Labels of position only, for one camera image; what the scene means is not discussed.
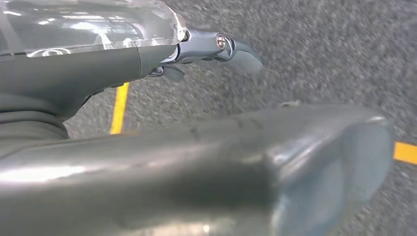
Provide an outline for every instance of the yellow road marking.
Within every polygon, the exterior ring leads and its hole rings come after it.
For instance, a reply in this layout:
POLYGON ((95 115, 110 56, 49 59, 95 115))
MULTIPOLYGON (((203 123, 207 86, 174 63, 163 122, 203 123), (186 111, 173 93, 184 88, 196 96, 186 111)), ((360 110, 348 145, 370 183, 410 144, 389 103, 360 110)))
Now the yellow road marking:
POLYGON ((113 121, 111 134, 119 134, 123 128, 124 110, 127 102, 127 92, 129 91, 129 83, 117 88, 115 108, 113 110, 113 121))
POLYGON ((417 165, 417 146, 395 143, 394 159, 417 165))
MULTIPOLYGON (((128 90, 129 83, 125 83, 117 89, 112 128, 110 131, 111 134, 119 134, 123 128, 123 118, 128 90)), ((394 159, 417 165, 417 146, 396 142, 394 159)))

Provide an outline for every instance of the asphalt road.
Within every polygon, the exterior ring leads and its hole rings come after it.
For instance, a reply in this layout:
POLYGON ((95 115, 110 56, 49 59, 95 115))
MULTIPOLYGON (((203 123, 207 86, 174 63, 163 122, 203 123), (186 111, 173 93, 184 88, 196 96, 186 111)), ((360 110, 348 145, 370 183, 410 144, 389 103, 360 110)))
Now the asphalt road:
MULTIPOLYGON (((285 101, 381 110, 399 141, 417 144, 416 0, 167 0, 194 26, 251 44, 258 79, 191 66, 184 81, 131 83, 124 130, 273 107, 285 101)), ((107 134, 115 90, 66 123, 72 137, 107 134)), ((417 167, 396 162, 374 201, 341 235, 417 236, 417 167)))

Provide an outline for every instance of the gray pavement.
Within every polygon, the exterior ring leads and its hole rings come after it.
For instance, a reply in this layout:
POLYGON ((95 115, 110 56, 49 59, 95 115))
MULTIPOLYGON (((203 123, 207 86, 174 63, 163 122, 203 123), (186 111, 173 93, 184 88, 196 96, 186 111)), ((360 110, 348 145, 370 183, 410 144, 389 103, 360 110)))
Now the gray pavement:
MULTIPOLYGON (((266 66, 258 79, 191 66, 179 84, 131 83, 124 130, 221 117, 285 101, 381 110, 396 139, 417 144, 415 0, 167 0, 194 26, 249 42, 266 66)), ((110 130, 115 90, 66 123, 72 137, 110 130)), ((417 236, 417 167, 395 163, 374 201, 341 235, 417 236)))

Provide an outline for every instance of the transparent plastic cover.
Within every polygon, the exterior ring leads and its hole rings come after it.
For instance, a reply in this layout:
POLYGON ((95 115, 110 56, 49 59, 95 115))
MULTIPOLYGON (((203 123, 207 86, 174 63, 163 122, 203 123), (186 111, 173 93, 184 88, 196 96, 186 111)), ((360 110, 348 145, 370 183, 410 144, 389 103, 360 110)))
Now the transparent plastic cover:
POLYGON ((157 0, 0 0, 0 56, 178 44, 183 18, 157 0))

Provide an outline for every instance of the screw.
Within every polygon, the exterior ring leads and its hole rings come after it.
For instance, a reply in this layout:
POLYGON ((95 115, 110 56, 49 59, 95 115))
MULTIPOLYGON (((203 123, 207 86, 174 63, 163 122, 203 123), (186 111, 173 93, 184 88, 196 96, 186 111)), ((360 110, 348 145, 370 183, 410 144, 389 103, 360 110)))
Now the screw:
POLYGON ((216 44, 217 44, 217 47, 220 49, 224 49, 226 47, 226 39, 222 34, 217 35, 216 44))

